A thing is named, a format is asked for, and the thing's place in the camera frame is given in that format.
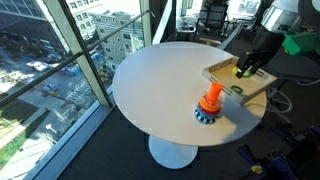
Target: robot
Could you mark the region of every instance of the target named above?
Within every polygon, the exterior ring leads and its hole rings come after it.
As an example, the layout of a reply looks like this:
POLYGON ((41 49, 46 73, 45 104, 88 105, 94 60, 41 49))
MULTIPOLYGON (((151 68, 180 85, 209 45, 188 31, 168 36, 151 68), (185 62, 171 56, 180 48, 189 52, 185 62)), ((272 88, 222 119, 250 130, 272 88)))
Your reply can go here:
POLYGON ((303 24, 320 27, 320 0, 275 0, 264 12, 255 48, 240 56, 235 75, 255 74, 281 46, 290 55, 320 48, 320 33, 297 32, 303 24))

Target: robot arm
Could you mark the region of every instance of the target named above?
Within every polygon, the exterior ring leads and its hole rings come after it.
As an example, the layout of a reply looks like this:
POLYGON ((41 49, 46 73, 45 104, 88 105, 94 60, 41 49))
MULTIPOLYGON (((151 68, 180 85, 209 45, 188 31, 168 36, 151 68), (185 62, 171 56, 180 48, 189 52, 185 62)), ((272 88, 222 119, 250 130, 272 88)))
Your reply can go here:
POLYGON ((284 33, 295 33, 303 21, 320 26, 319 17, 319 0, 275 0, 264 13, 255 48, 240 56, 236 76, 243 77, 246 70, 255 74, 277 53, 285 39, 284 33))

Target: wooden tray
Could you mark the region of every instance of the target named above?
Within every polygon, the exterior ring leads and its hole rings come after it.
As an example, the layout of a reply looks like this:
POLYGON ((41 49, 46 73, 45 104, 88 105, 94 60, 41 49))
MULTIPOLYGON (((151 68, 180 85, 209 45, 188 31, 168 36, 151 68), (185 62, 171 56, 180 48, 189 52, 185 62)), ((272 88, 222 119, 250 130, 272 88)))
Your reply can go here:
POLYGON ((222 83, 223 91, 240 105, 243 105, 264 91, 277 78, 258 69, 250 78, 239 79, 232 74, 232 69, 236 66, 238 59, 238 57, 233 57, 207 67, 203 70, 202 75, 211 82, 218 81, 222 83), (239 94, 231 89, 231 86, 238 86, 243 89, 243 92, 239 94))

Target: round white table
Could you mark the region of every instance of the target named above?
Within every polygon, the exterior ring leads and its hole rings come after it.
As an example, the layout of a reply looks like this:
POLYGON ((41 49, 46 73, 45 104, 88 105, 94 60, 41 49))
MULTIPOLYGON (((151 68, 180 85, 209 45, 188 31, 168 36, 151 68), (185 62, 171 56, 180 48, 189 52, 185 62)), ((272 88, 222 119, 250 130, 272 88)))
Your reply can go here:
POLYGON ((118 66, 112 85, 115 101, 132 124, 150 135, 150 152, 162 166, 183 168, 193 161, 198 146, 234 141, 261 121, 265 93, 244 106, 222 93, 221 117, 215 123, 204 125, 194 117, 211 84, 203 69, 231 57, 202 44, 168 42, 140 49, 118 66))

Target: white pedestal base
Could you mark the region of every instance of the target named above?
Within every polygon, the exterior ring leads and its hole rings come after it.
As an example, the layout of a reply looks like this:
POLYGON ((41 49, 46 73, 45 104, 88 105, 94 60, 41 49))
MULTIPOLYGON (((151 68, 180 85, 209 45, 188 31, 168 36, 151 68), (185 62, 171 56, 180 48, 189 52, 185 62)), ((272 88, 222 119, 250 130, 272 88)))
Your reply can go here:
POLYGON ((169 169, 179 169, 189 165, 197 155, 197 146, 186 146, 149 137, 149 149, 153 158, 169 169))

